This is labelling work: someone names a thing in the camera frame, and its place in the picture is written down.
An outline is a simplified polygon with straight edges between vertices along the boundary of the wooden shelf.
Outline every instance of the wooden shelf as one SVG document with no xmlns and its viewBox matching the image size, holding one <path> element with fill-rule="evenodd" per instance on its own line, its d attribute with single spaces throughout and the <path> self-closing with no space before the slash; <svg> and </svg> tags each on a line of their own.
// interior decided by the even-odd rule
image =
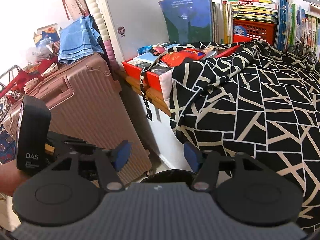
<svg viewBox="0 0 320 240">
<path fill-rule="evenodd" d="M 141 96 L 140 80 L 128 76 L 126 72 L 121 70 L 116 71 L 116 74 L 120 78 L 122 78 L 128 85 L 130 85 L 134 92 Z M 156 108 L 158 108 L 168 116 L 171 116 L 170 110 L 168 109 L 167 104 L 164 102 L 162 93 L 148 86 L 146 86 L 145 89 L 147 100 L 150 103 L 152 103 Z"/>
</svg>

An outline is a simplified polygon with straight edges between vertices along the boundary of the human arm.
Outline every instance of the human arm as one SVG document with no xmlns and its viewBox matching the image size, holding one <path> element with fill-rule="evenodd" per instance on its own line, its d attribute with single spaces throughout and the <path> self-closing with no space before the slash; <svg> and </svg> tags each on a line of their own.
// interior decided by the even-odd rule
<svg viewBox="0 0 320 240">
<path fill-rule="evenodd" d="M 0 165 L 0 192 L 12 196 L 15 189 L 29 178 L 17 169 L 16 161 Z"/>
</svg>

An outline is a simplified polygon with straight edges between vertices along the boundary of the cartoon girl sticker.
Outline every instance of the cartoon girl sticker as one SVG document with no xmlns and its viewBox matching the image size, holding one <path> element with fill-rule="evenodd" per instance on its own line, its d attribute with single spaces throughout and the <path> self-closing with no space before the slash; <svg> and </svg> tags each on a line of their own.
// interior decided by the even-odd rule
<svg viewBox="0 0 320 240">
<path fill-rule="evenodd" d="M 118 33 L 121 35 L 121 37 L 125 37 L 125 29 L 123 26 L 118 28 Z"/>
</svg>

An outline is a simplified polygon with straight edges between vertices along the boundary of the pink suitcase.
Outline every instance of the pink suitcase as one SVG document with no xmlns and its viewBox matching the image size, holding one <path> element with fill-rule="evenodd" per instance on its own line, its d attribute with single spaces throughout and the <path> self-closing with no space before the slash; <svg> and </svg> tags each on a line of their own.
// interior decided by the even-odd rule
<svg viewBox="0 0 320 240">
<path fill-rule="evenodd" d="M 99 54 L 65 66 L 38 84 L 29 95 L 42 99 L 52 113 L 50 130 L 81 138 L 98 147 L 114 148 L 122 140 L 132 143 L 128 163 L 118 174 L 124 184 L 151 169 L 145 150 L 121 101 L 114 81 Z M 22 99 L 11 106 L 3 121 L 16 139 Z"/>
</svg>

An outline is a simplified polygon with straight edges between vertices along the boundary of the pink hose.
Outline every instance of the pink hose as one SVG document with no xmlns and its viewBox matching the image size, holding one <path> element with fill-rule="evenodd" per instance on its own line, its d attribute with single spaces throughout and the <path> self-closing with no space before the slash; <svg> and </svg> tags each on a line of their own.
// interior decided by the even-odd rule
<svg viewBox="0 0 320 240">
<path fill-rule="evenodd" d="M 117 69 L 119 67 L 119 65 L 116 61 L 116 56 L 115 56 L 115 52 L 113 51 L 113 48 L 112 48 L 111 40 L 104 41 L 103 44 L 106 48 L 106 52 L 107 52 L 111 67 L 113 69 Z"/>
</svg>

